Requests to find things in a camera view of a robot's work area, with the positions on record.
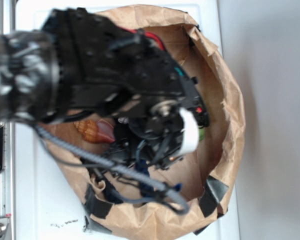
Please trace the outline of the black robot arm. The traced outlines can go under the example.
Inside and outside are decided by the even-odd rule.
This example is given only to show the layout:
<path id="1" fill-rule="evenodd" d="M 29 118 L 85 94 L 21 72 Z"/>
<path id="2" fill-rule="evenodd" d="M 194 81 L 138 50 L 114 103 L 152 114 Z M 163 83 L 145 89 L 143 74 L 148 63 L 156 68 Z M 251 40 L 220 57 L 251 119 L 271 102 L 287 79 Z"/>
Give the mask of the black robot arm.
<path id="1" fill-rule="evenodd" d="M 196 150 L 210 123 L 196 84 L 157 36 L 83 8 L 0 35 L 0 121 L 123 119 L 103 153 L 120 164 L 166 169 Z"/>

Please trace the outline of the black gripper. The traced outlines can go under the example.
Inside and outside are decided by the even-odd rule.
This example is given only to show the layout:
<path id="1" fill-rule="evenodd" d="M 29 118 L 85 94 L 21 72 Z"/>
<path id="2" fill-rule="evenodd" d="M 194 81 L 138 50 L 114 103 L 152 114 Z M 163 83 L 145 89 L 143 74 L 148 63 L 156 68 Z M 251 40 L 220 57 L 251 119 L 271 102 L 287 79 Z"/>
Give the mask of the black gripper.
<path id="1" fill-rule="evenodd" d="M 107 158 L 127 167 L 139 164 L 144 168 L 168 169 L 190 153 L 185 127 L 181 117 L 119 117 Z"/>

